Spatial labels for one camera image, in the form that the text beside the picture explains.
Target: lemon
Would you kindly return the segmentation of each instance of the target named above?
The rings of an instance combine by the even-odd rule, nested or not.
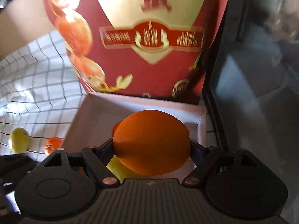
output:
[[[116,156],[108,163],[107,168],[119,179],[122,183],[124,179],[144,179],[146,176],[133,172],[124,166]]]
[[[9,136],[9,147],[15,154],[24,153],[28,150],[30,137],[23,128],[14,129]]]

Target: open cardboard box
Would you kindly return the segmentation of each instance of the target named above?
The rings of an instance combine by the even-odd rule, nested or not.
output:
[[[187,126],[190,138],[205,146],[206,109],[204,107],[113,94],[89,93],[77,112],[62,147],[70,153],[80,152],[87,146],[101,146],[111,138],[111,130],[115,123],[135,112],[148,109],[163,111],[176,117]],[[178,178],[182,181],[194,167],[194,163],[189,159],[180,169],[172,173],[149,178]]]

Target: black grid line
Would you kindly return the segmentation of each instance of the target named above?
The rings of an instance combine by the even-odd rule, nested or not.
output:
[[[54,42],[51,33],[48,34],[46,40],[49,41],[47,45],[41,46],[37,39],[31,46],[27,45],[25,53],[21,53],[20,50],[13,52],[4,59],[6,65],[0,66],[0,72],[6,70],[5,77],[0,78],[0,87],[4,88],[1,88],[0,91],[1,99],[3,98],[0,101],[0,110],[5,113],[4,116],[0,115],[0,125],[2,124],[0,145],[8,147],[4,136],[7,138],[10,135],[10,130],[23,127],[28,130],[31,138],[39,139],[33,146],[34,149],[28,151],[37,153],[35,160],[37,160],[38,154],[44,154],[42,143],[48,139],[49,134],[53,133],[53,136],[64,139],[64,135],[71,125],[73,114],[79,109],[86,94],[75,73],[73,72],[74,78],[72,76],[69,78],[69,72],[65,73],[66,70],[73,71],[73,68],[69,61],[68,64],[65,63],[68,57],[67,53],[62,53],[65,51],[64,40],[61,38]],[[30,51],[30,48],[38,48],[38,50]],[[55,55],[49,55],[50,51],[53,51]],[[52,69],[51,60],[56,63]],[[60,73],[60,78],[52,78],[50,81],[50,73],[54,76]],[[44,85],[42,82],[36,83],[36,80],[39,79],[44,81]],[[67,84],[78,85],[78,88],[75,86],[76,90],[70,91],[70,86],[68,86],[66,93],[64,86]]]

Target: screw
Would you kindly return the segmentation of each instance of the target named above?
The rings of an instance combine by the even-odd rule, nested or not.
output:
[[[102,180],[102,182],[104,184],[107,184],[107,185],[113,185],[113,184],[116,184],[117,183],[117,179],[116,178],[113,178],[113,177],[107,177],[107,178],[104,178]]]
[[[189,185],[196,185],[199,183],[199,179],[195,177],[189,177],[185,179],[185,183]]]

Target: beige wall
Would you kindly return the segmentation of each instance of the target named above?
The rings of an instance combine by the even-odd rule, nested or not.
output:
[[[43,0],[13,0],[0,13],[0,59],[52,30]]]

